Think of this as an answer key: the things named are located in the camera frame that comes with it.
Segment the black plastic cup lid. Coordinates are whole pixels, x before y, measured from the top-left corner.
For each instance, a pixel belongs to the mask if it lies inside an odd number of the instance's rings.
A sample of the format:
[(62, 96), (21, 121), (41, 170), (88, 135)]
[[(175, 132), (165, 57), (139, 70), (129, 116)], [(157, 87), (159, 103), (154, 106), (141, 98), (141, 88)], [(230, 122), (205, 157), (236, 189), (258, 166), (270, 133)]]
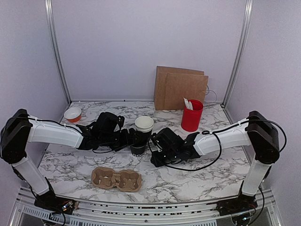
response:
[(143, 145), (132, 145), (130, 146), (131, 151), (144, 152), (146, 149), (146, 144)]

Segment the black paper coffee cup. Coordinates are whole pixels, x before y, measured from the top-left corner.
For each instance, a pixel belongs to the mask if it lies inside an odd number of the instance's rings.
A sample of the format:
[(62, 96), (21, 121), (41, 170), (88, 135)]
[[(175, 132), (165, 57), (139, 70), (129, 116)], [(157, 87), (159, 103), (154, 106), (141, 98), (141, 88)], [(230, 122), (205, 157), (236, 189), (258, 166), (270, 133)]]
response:
[(130, 146), (131, 154), (135, 157), (141, 157), (144, 155), (146, 145), (132, 145)]

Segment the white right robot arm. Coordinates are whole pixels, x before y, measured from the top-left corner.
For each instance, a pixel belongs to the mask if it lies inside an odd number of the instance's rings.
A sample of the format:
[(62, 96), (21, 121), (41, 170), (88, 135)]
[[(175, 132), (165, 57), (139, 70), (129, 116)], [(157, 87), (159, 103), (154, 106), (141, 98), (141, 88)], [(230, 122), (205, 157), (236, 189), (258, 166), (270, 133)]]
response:
[(267, 120), (258, 111), (251, 111), (248, 117), (217, 130), (190, 133), (185, 139), (170, 128), (164, 128), (150, 137), (156, 146), (151, 151), (151, 163), (155, 167), (172, 167), (177, 161), (197, 159), (225, 149), (252, 146), (254, 157), (249, 172), (240, 188), (240, 195), (233, 200), (233, 207), (243, 211), (251, 204), (251, 197), (267, 176), (283, 151), (279, 146), (279, 133), (284, 130), (277, 123)]

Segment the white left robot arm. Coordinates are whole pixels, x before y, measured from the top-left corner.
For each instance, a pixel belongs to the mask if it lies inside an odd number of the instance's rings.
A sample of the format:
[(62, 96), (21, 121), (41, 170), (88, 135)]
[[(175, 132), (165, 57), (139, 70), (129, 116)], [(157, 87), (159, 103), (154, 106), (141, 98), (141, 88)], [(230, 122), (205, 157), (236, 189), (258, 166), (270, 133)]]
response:
[(108, 147), (117, 152), (138, 141), (135, 129), (124, 128), (123, 116), (103, 112), (88, 125), (66, 125), (53, 120), (39, 119), (19, 109), (10, 117), (0, 133), (0, 156), (41, 196), (48, 209), (59, 206), (48, 180), (32, 161), (31, 147), (62, 145), (78, 150), (97, 150)]

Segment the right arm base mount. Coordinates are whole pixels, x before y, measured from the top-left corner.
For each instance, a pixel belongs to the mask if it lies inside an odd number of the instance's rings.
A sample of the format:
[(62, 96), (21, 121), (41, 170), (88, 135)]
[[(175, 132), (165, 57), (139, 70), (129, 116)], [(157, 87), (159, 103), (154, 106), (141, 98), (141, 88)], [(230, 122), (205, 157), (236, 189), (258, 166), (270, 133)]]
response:
[(257, 207), (258, 204), (255, 198), (251, 197), (250, 199), (241, 199), (237, 197), (218, 201), (216, 209), (219, 212), (220, 216), (225, 216), (229, 214), (235, 214), (243, 211), (256, 209)]

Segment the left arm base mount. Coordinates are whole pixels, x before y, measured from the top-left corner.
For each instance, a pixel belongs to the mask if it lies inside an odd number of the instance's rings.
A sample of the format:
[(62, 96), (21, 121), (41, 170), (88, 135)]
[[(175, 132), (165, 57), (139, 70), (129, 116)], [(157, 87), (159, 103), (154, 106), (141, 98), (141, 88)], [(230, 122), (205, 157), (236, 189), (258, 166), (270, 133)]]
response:
[(43, 209), (71, 215), (78, 202), (57, 196), (37, 196), (34, 205)]

